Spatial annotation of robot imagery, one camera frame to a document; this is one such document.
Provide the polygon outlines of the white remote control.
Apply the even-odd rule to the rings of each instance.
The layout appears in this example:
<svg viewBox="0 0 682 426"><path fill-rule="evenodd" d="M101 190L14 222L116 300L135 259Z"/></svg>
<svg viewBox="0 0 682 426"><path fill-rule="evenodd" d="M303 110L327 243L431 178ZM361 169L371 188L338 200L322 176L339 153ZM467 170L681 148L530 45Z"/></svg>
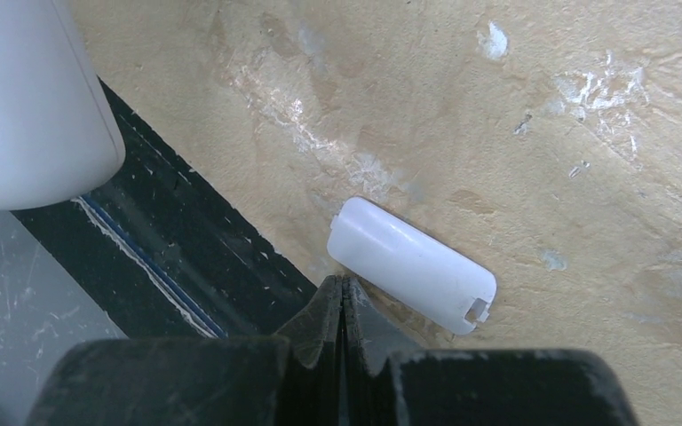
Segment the white remote control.
<svg viewBox="0 0 682 426"><path fill-rule="evenodd" d="M125 145L64 1L0 1L0 210L104 185Z"/></svg>

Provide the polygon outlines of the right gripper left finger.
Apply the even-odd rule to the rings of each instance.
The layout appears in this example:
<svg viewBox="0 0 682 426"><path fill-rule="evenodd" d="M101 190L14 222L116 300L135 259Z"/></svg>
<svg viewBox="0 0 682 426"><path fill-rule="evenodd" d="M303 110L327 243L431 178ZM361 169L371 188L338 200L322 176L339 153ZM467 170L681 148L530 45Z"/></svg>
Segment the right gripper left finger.
<svg viewBox="0 0 682 426"><path fill-rule="evenodd" d="M270 335L98 340L72 348L30 425L335 425L343 281Z"/></svg>

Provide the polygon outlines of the white battery cover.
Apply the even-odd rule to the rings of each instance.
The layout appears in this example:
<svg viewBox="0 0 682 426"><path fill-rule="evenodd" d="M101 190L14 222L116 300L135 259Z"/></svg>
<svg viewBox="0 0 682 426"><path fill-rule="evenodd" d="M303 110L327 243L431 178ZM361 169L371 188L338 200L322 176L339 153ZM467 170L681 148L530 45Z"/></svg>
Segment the white battery cover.
<svg viewBox="0 0 682 426"><path fill-rule="evenodd" d="M327 251L455 335L485 322L496 298L491 271L361 197L348 199L332 219Z"/></svg>

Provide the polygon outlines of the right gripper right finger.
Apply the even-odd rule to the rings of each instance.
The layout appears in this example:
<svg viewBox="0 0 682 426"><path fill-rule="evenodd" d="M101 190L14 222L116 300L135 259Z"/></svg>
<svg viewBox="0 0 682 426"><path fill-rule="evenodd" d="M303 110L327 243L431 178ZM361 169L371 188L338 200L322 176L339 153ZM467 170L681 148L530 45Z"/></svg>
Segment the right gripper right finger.
<svg viewBox="0 0 682 426"><path fill-rule="evenodd" d="M426 349L343 282L353 425L636 425L617 376L580 350Z"/></svg>

